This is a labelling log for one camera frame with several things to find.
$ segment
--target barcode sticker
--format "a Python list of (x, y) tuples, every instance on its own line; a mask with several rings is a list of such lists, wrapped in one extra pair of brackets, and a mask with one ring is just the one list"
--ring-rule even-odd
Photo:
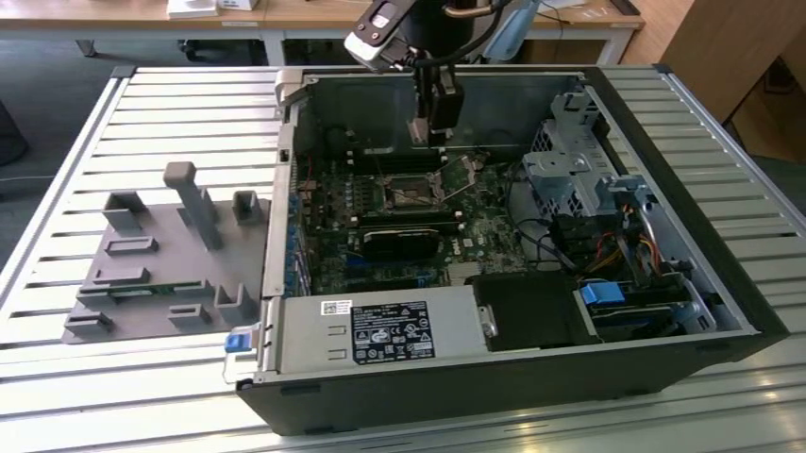
[(349, 314), (352, 307), (350, 300), (324, 300), (322, 301), (322, 316), (329, 314)]

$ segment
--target white sticker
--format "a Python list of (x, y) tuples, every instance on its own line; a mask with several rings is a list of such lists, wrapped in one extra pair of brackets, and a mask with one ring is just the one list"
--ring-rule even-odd
[(130, 290), (130, 291), (120, 291), (118, 293), (112, 293), (114, 297), (136, 297), (138, 295), (153, 295), (153, 292), (149, 290)]
[(322, 300), (322, 316), (328, 314), (349, 314), (350, 300)]
[(221, 26), (257, 26), (257, 22), (222, 21)]

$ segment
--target slatted metal surface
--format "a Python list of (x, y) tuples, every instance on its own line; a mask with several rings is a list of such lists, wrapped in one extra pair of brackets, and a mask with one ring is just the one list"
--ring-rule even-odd
[(806, 242), (792, 219), (780, 215), (773, 194), (713, 142), (660, 76), (637, 69), (608, 76), (637, 118), (651, 124), (660, 152), (792, 331), (788, 340), (741, 362), (703, 370), (660, 394), (282, 439), (221, 379), (224, 334), (58, 343), (105, 227), (98, 210), (109, 190), (136, 189), (146, 203), (176, 202), (161, 188), (160, 168), (170, 159), (192, 159), (213, 199), (245, 188), (270, 196), (274, 72), (149, 68), (113, 87), (97, 133), (78, 146), (77, 169), (19, 261), (0, 312), (0, 451), (644, 452), (803, 446)]

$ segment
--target power supply label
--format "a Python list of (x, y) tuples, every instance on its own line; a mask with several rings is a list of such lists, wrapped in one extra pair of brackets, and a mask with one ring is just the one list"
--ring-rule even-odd
[(352, 359), (358, 365), (436, 356), (424, 301), (352, 307)]

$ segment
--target open computer tower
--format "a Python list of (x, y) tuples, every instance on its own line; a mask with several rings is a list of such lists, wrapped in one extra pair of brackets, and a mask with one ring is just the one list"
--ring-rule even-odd
[(649, 394), (787, 334), (601, 70), (458, 80), (428, 147), (406, 76), (280, 72), (236, 386), (278, 434)]

